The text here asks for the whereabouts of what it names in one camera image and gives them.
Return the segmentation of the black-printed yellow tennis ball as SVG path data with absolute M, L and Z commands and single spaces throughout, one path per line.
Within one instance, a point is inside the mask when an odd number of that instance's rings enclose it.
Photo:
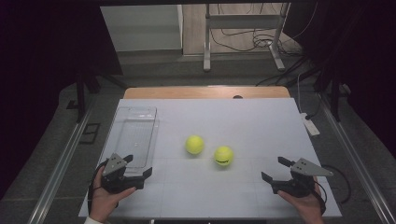
M 228 166 L 233 161 L 233 150 L 226 146 L 218 147 L 214 152 L 214 159 L 218 165 Z

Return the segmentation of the white metal stand frame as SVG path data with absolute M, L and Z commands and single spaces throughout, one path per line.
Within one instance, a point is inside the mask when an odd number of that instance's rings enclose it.
M 285 3 L 280 9 L 278 15 L 211 15 L 209 12 L 209 4 L 205 5 L 205 50 L 204 50 L 204 71 L 211 69 L 211 52 L 210 52 L 210 31 L 212 29 L 275 29 L 275 35 L 270 42 L 268 49 L 270 50 L 276 68 L 278 71 L 285 71 L 278 50 L 278 40 L 283 30 L 284 22 L 289 9 L 289 3 Z

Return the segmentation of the aluminium floor rail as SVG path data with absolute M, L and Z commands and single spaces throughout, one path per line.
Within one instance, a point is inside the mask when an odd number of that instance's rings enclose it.
M 43 224 L 46 216 L 53 203 L 55 195 L 64 179 L 65 172 L 68 165 L 73 158 L 75 150 L 78 146 L 78 140 L 82 136 L 83 130 L 86 127 L 88 120 L 92 114 L 93 102 L 90 102 L 85 114 L 78 124 L 75 125 L 74 130 L 69 137 L 64 150 L 57 161 L 52 173 L 49 176 L 49 180 L 44 187 L 35 208 L 30 215 L 27 224 Z
M 358 179 L 360 180 L 368 198 L 374 207 L 377 215 L 379 216 L 382 224 L 396 224 L 396 215 L 390 211 L 390 206 L 386 201 L 379 186 L 369 174 L 366 166 L 364 165 L 361 157 L 359 156 L 356 148 L 348 137 L 343 125 L 337 121 L 330 109 L 330 103 L 326 96 L 318 95 L 321 102 L 322 110 L 324 111 L 327 120 L 330 122 L 342 149 L 345 151 L 346 156 L 351 163 Z

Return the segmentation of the white power strip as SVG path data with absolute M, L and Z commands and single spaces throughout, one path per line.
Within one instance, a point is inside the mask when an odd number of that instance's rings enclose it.
M 303 124 L 310 136 L 320 135 L 320 131 L 318 130 L 318 128 L 316 127 L 314 122 L 311 120 L 311 118 L 306 113 L 301 114 L 301 119 L 302 119 Z

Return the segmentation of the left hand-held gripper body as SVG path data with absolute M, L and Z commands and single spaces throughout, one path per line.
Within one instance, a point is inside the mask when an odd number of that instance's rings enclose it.
M 125 176 L 126 162 L 117 153 L 113 153 L 104 161 L 104 170 L 102 172 L 102 187 L 110 193 L 120 193 L 129 188 L 142 189 L 145 180 L 140 176 Z

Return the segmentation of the white cabinet panel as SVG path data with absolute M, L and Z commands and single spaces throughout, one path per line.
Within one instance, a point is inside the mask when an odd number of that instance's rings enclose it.
M 116 51 L 182 49 L 181 5 L 101 7 Z

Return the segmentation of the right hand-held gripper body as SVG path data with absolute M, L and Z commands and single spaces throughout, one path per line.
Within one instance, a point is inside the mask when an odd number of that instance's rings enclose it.
M 273 180 L 270 184 L 274 194 L 282 190 L 293 197 L 303 198 L 315 189 L 315 176 L 333 176 L 333 172 L 304 158 L 295 161 L 295 164 L 289 168 L 291 174 L 290 180 Z

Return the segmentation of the black metal stand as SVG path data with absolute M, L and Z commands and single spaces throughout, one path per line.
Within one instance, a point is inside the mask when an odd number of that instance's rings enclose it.
M 315 81 L 315 92 L 325 92 L 330 87 L 330 111 L 336 121 L 340 121 L 339 117 L 339 98 L 341 79 L 337 68 L 333 63 L 323 63 L 319 67 L 320 75 Z
M 88 88 L 90 93 L 98 93 L 101 90 L 101 86 L 97 80 L 98 77 L 103 77 L 123 90 L 130 88 L 128 84 L 98 69 L 92 68 L 86 71 L 78 71 L 76 74 L 77 100 L 70 101 L 67 105 L 67 109 L 76 109 L 78 111 L 77 123 L 81 123 L 86 114 L 85 88 Z

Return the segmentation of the plain yellow tennis ball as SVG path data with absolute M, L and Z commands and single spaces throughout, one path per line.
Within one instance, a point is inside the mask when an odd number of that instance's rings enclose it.
M 199 135 L 191 135 L 185 142 L 185 149 L 192 155 L 201 153 L 204 147 L 204 139 Z

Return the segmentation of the person's right hand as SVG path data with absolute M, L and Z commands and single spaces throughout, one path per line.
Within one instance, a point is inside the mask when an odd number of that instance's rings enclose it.
M 282 190 L 279 190 L 277 194 L 296 209 L 305 224 L 325 224 L 320 202 L 313 194 L 303 198 L 293 197 Z

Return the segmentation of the person's left hand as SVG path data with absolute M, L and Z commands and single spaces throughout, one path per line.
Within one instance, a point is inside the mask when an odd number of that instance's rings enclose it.
M 89 217 L 106 223 L 116 205 L 136 191 L 136 188 L 126 189 L 118 194 L 112 194 L 102 188 L 101 179 L 104 168 L 101 167 L 93 181 L 92 207 Z

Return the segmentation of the clear plastic container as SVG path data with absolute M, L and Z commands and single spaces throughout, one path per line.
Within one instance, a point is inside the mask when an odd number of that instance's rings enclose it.
M 113 153 L 121 158 L 133 155 L 126 176 L 142 175 L 152 165 L 159 121 L 154 106 L 122 106 L 116 111 L 106 140 L 103 158 Z

